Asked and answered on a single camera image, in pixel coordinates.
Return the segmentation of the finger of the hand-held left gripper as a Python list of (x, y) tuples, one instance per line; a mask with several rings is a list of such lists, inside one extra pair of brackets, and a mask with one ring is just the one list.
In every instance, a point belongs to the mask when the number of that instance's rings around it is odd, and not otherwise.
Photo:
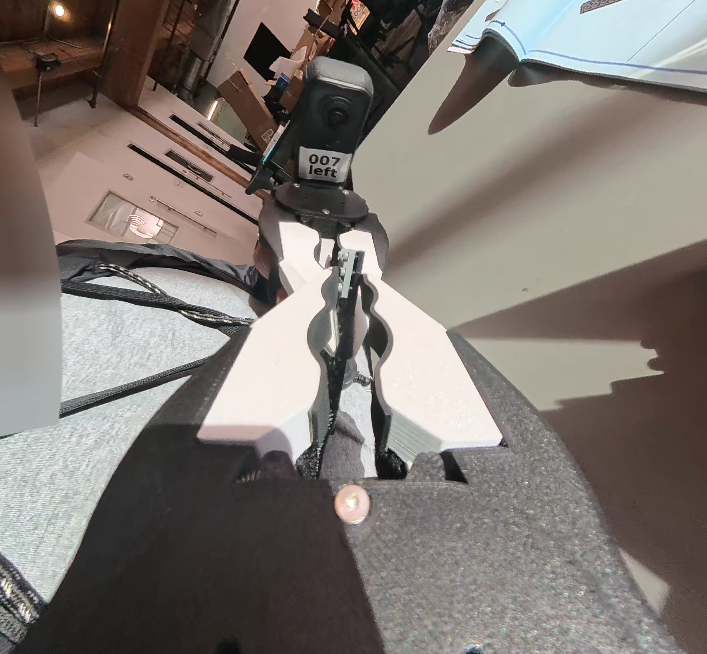
[(363, 253), (362, 273), (368, 278), (381, 280), (383, 269), (377, 255), (373, 233), (355, 229), (352, 231), (352, 249)]
[(331, 276), (333, 242), (326, 239), (322, 245), (318, 231), (290, 220), (278, 221), (278, 234), (281, 246), (278, 275), (282, 287), (278, 291), (278, 303), (297, 295), (314, 280), (320, 281), (316, 299), (324, 303), (322, 288), (323, 282)]

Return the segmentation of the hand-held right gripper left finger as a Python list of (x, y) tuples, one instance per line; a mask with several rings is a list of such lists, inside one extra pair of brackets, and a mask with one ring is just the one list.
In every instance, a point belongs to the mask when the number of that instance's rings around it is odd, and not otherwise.
[(320, 269), (286, 300), (252, 324), (210, 405), (201, 443), (252, 447), (258, 455), (298, 458), (313, 442), (321, 351), (330, 339), (328, 311), (337, 295), (332, 269)]

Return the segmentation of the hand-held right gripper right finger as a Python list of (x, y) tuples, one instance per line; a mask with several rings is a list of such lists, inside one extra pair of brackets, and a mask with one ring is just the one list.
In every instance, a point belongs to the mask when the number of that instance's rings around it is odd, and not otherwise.
[(376, 455), (496, 448), (503, 436), (444, 327), (365, 273), (360, 284), (372, 353)]

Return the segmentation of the small dark grey brick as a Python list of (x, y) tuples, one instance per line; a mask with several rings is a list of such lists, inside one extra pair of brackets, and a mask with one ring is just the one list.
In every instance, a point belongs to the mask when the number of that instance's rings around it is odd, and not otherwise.
[(334, 267), (337, 271), (337, 300), (349, 302), (355, 298), (360, 284), (365, 252), (353, 249), (341, 249)]

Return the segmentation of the light blue instruction booklet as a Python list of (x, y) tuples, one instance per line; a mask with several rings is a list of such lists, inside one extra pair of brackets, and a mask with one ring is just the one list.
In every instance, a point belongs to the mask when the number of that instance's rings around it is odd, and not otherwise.
[(448, 51), (706, 91), (706, 0), (483, 0)]

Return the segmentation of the brown cardboard box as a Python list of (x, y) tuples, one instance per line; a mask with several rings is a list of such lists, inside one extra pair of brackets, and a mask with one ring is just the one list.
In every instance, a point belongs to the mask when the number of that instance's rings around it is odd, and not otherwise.
[(218, 86), (218, 93), (244, 125), (260, 152), (265, 153), (278, 130), (278, 123), (250, 78), (238, 68)]

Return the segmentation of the black monitor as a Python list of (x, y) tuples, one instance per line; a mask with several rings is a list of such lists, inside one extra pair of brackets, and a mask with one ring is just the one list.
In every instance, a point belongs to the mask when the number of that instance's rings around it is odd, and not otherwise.
[(275, 78), (273, 66), (280, 57), (288, 59), (291, 51), (261, 22), (243, 55), (244, 62), (252, 67), (263, 80)]

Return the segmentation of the person's dark jacket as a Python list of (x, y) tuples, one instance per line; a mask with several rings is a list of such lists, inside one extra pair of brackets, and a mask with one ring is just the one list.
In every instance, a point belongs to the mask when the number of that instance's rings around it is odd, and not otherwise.
[(115, 275), (109, 266), (132, 272), (139, 269), (173, 269), (214, 278), (240, 288), (260, 302), (270, 301), (268, 281), (253, 264), (235, 265), (169, 244), (73, 239), (57, 244), (55, 249), (62, 281), (88, 282), (107, 278)]

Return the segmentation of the person's grey sweatshirt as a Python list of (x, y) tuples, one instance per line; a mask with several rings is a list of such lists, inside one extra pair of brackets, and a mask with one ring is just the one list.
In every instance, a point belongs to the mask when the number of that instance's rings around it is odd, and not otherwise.
[[(228, 340), (163, 309), (61, 297), (61, 400), (105, 391), (214, 354)], [(1, 441), (1, 555), (49, 602), (102, 492), (184, 379)]]

